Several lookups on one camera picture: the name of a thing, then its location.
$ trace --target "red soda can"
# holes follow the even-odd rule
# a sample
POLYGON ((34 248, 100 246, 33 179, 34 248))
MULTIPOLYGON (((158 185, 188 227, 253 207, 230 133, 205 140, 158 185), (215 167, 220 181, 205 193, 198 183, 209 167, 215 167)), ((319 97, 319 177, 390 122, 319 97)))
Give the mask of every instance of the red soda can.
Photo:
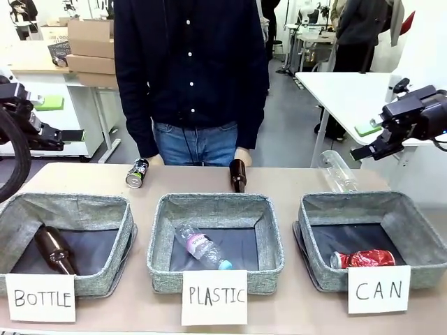
POLYGON ((396 265, 393 254, 387 250, 358 251, 350 255, 334 252, 330 258, 333 269, 346 269, 347 267, 389 267, 396 265))

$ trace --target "black curved tube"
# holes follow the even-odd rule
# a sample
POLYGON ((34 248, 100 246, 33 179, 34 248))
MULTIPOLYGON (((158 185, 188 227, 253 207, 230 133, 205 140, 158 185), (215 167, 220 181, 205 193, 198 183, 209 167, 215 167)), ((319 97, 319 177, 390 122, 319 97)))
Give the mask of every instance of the black curved tube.
POLYGON ((0 104, 0 128, 11 141, 15 153, 15 167, 10 179, 0 188, 0 203, 14 195, 27 180, 31 169, 28 141, 14 119, 0 104))

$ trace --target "dark navy shirt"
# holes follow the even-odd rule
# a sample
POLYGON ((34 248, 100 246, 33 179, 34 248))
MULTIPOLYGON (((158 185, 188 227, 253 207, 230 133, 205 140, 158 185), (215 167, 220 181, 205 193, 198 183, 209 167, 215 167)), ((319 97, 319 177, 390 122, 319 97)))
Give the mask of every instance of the dark navy shirt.
POLYGON ((255 0, 115 0, 115 64, 127 128, 158 154, 151 118, 185 128, 238 125, 254 149, 269 87, 255 0))

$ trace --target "bottle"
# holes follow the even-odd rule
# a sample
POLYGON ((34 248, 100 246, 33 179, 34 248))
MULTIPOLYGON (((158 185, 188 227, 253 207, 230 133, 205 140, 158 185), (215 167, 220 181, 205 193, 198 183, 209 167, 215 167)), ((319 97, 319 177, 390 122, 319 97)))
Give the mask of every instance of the bottle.
POLYGON ((207 235, 190 225, 175 228, 175 237, 186 250, 210 270, 231 270, 233 265, 207 235))
POLYGON ((338 152, 324 151, 320 155, 318 166, 333 192, 344 193, 358 190, 356 176, 338 152))
POLYGON ((34 235, 37 249, 47 265, 60 274, 79 274, 74 253, 58 229, 42 225, 34 235))
POLYGON ((231 186, 236 193, 244 193, 247 185, 245 174, 245 164, 240 159, 235 159, 230 163, 231 186))

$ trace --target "black basket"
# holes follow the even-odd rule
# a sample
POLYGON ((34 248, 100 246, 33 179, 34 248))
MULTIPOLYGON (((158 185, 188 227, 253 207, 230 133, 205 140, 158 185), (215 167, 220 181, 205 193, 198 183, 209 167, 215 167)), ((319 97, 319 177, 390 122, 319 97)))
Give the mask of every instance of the black basket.
POLYGON ((48 49, 56 66, 67 67, 67 55, 71 54, 70 44, 68 42, 60 42, 48 45, 48 49))

